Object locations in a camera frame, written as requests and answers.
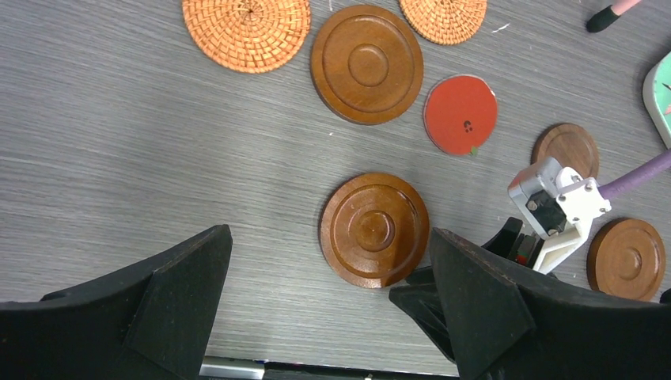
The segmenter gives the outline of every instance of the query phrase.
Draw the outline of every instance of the coaster center circle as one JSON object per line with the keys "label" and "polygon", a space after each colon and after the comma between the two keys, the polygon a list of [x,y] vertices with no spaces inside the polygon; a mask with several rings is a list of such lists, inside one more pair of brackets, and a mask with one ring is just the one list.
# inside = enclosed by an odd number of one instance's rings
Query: coaster center circle
{"label": "coaster center circle", "polygon": [[350,52],[347,60],[352,78],[362,86],[379,86],[389,73],[387,55],[377,46],[361,44]]}
{"label": "coaster center circle", "polygon": [[396,232],[392,217],[383,211],[366,212],[354,228],[357,244],[368,252],[379,252],[389,247]]}
{"label": "coaster center circle", "polygon": [[621,279],[633,280],[641,273],[643,259],[636,248],[627,248],[620,254],[619,274]]}

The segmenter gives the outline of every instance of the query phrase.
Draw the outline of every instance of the wooden coaster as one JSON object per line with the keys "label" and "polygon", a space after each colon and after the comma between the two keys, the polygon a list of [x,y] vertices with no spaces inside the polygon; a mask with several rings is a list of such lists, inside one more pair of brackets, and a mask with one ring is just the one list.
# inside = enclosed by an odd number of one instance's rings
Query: wooden coaster
{"label": "wooden coaster", "polygon": [[471,75],[436,85],[424,105],[424,127],[431,141],[448,154],[475,154],[496,127],[494,92]]}
{"label": "wooden coaster", "polygon": [[424,75],[412,30],[378,6],[351,6],[331,16],[317,34],[310,67],[324,103],[360,124],[384,123],[405,112]]}
{"label": "wooden coaster", "polygon": [[538,138],[531,163],[554,157],[563,166],[575,169],[583,178],[599,174],[599,150],[592,136],[575,124],[550,127]]}
{"label": "wooden coaster", "polygon": [[310,30],[308,0],[183,0],[182,10],[200,50],[243,73],[287,63]]}
{"label": "wooden coaster", "polygon": [[487,0],[400,0],[400,8],[422,37],[454,45],[476,34],[487,12]]}
{"label": "wooden coaster", "polygon": [[349,180],[328,201],[320,243],[333,270],[359,287],[387,287],[419,264],[429,215],[411,185],[384,173]]}
{"label": "wooden coaster", "polygon": [[610,222],[589,247],[587,279],[595,291],[650,301],[662,283],[665,270],[662,238],[643,220]]}

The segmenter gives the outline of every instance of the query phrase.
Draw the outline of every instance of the pink stick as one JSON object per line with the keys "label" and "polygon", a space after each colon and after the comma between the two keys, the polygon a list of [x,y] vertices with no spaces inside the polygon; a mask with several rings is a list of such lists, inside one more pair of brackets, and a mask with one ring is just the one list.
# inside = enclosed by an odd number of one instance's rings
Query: pink stick
{"label": "pink stick", "polygon": [[633,6],[640,3],[641,0],[620,0],[616,4],[613,4],[610,9],[612,12],[618,16],[621,16],[622,13],[627,12]]}

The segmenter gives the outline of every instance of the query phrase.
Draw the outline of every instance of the purple stick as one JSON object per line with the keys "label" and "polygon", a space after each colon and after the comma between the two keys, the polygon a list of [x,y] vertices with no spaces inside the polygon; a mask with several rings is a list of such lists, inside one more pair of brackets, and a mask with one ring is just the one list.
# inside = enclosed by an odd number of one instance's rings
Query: purple stick
{"label": "purple stick", "polygon": [[671,168],[671,149],[651,159],[631,172],[609,184],[599,186],[599,193],[606,200],[611,200],[623,192],[637,188],[652,177]]}

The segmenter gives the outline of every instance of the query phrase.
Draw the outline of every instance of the red round object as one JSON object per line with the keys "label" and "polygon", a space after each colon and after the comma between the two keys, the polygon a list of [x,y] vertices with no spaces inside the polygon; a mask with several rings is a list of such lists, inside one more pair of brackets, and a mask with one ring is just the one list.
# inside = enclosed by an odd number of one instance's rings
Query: red round object
{"label": "red round object", "polygon": [[471,75],[436,85],[424,105],[424,127],[448,154],[475,153],[496,126],[498,105],[487,83]]}

